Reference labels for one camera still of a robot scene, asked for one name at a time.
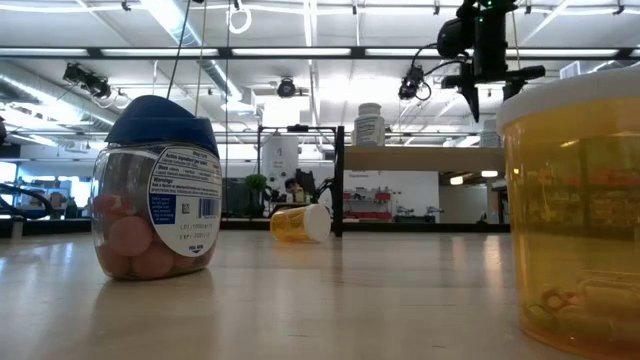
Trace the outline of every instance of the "barcode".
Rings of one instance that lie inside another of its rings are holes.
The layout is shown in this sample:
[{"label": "barcode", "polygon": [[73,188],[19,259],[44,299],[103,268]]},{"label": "barcode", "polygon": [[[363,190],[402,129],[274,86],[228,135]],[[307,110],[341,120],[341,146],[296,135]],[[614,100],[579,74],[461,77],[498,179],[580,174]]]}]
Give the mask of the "barcode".
[{"label": "barcode", "polygon": [[198,206],[198,218],[201,219],[206,216],[215,217],[217,208],[218,208],[217,199],[200,199],[200,204]]}]

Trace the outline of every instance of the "blue lid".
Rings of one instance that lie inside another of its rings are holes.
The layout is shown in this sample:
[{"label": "blue lid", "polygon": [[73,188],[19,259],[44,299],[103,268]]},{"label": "blue lid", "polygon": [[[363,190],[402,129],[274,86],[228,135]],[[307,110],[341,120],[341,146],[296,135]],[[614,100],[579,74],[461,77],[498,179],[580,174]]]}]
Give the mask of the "blue lid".
[{"label": "blue lid", "polygon": [[154,95],[133,100],[105,141],[123,145],[181,141],[200,145],[220,157],[209,119],[196,118],[173,101]]}]

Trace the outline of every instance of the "table surface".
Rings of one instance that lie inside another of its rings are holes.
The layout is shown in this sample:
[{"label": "table surface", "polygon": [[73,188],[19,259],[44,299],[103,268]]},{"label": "table surface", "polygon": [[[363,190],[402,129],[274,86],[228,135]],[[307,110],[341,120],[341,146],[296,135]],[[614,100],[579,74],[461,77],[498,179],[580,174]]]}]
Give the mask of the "table surface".
[{"label": "table surface", "polygon": [[578,359],[518,328],[508,236],[220,234],[205,270],[120,282],[88,235],[0,240],[0,359]]}]

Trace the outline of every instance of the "plastic jar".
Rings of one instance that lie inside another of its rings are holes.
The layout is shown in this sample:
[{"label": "plastic jar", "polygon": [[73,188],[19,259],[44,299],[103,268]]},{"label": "plastic jar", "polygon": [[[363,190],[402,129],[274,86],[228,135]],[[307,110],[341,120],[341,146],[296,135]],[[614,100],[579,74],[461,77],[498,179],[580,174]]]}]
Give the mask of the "plastic jar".
[{"label": "plastic jar", "polygon": [[358,117],[354,120],[351,134],[354,146],[384,146],[385,122],[380,109],[380,104],[376,103],[358,106]]},{"label": "plastic jar", "polygon": [[331,216],[322,205],[281,210],[271,216],[271,235],[280,241],[319,242],[330,232]]},{"label": "plastic jar", "polygon": [[591,358],[640,358],[639,70],[536,87],[498,115],[521,327]]},{"label": "plastic jar", "polygon": [[134,100],[96,160],[92,231],[105,274],[150,280],[202,269],[220,228],[222,178],[209,120]]}]

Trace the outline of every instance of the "jar label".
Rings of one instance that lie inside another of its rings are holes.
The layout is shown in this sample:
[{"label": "jar label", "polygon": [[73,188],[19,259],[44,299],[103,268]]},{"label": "jar label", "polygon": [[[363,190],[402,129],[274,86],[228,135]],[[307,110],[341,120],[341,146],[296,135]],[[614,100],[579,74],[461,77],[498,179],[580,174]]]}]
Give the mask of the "jar label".
[{"label": "jar label", "polygon": [[149,177],[149,214],[165,244],[196,257],[215,243],[220,229],[222,177],[213,154],[189,147],[168,147]]}]

